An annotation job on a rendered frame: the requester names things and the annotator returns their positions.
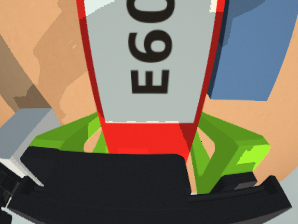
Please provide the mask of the red box with white label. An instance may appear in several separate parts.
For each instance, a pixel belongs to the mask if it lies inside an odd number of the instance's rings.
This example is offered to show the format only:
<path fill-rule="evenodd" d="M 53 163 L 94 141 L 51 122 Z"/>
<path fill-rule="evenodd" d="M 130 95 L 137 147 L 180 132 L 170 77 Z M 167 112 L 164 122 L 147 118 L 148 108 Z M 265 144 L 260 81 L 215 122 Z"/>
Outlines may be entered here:
<path fill-rule="evenodd" d="M 187 162 L 204 106 L 225 0 L 76 0 L 109 153 Z"/>

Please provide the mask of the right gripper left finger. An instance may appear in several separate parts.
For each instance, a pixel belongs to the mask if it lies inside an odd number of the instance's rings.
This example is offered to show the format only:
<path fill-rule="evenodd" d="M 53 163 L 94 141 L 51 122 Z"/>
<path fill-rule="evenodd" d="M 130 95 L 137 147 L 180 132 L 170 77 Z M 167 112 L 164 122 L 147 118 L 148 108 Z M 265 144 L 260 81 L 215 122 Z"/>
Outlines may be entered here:
<path fill-rule="evenodd" d="M 36 136 L 29 146 L 85 152 L 85 142 L 100 128 L 99 116 L 95 112 Z M 92 153 L 109 153 L 102 130 Z"/>

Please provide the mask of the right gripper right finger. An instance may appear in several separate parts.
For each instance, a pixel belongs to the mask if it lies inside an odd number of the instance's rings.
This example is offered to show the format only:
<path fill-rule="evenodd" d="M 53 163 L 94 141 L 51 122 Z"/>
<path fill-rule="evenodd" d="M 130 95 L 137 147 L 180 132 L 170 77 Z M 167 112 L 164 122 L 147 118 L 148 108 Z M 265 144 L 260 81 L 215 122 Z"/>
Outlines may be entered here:
<path fill-rule="evenodd" d="M 210 193 L 224 175 L 253 172 L 270 150 L 262 135 L 203 111 L 198 128 L 214 142 L 215 151 L 210 159 L 196 131 L 190 154 L 197 194 Z"/>

